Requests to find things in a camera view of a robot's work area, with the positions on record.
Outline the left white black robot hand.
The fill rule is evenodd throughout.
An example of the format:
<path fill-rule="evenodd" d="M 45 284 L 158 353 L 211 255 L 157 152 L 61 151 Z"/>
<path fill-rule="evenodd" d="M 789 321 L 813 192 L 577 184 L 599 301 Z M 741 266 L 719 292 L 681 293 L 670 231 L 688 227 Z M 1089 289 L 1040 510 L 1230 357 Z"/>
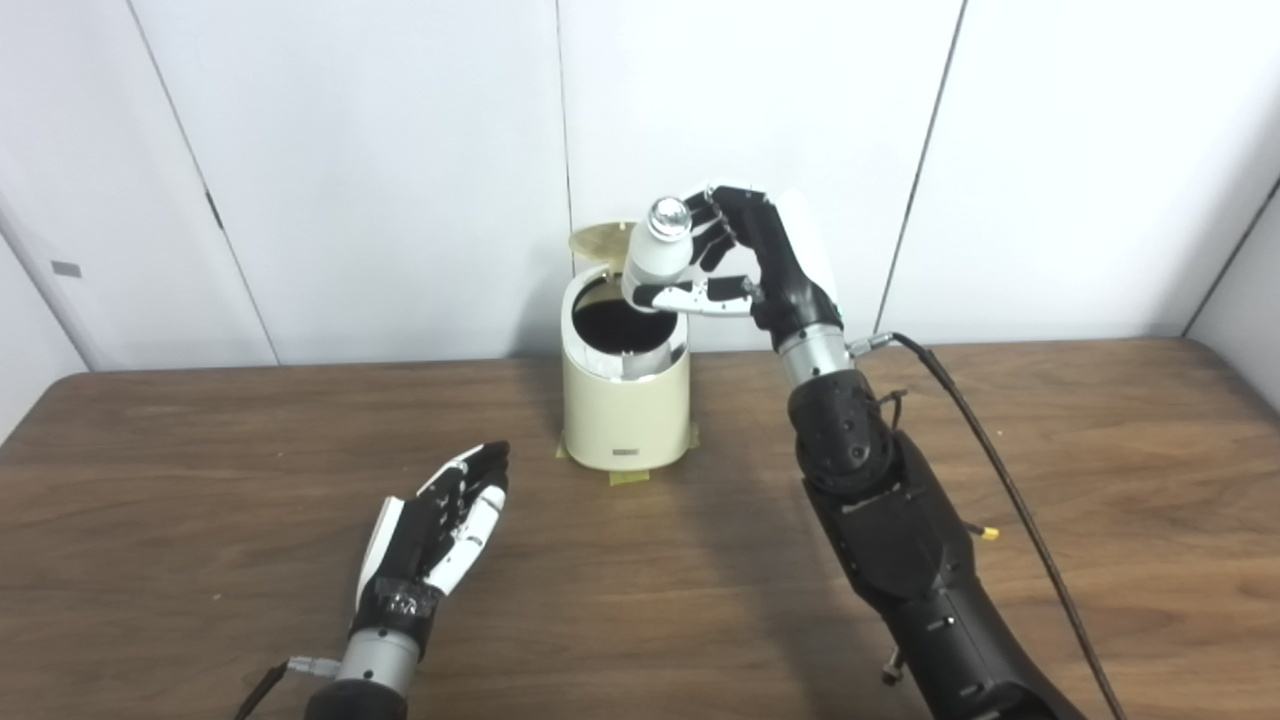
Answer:
<path fill-rule="evenodd" d="M 388 496 L 358 574 L 349 632 L 394 632 L 425 653 L 439 603 L 486 548 L 506 506 L 509 443 L 475 446 L 410 498 Z"/>

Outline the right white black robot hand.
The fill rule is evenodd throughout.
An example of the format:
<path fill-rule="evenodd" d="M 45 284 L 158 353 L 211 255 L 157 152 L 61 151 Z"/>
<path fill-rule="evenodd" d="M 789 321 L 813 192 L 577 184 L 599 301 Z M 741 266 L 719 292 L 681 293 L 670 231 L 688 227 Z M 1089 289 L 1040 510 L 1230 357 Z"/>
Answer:
<path fill-rule="evenodd" d="M 650 205 L 621 274 L 640 313 L 749 316 L 773 348 L 810 325 L 844 328 L 829 266 L 796 193 L 707 184 Z"/>

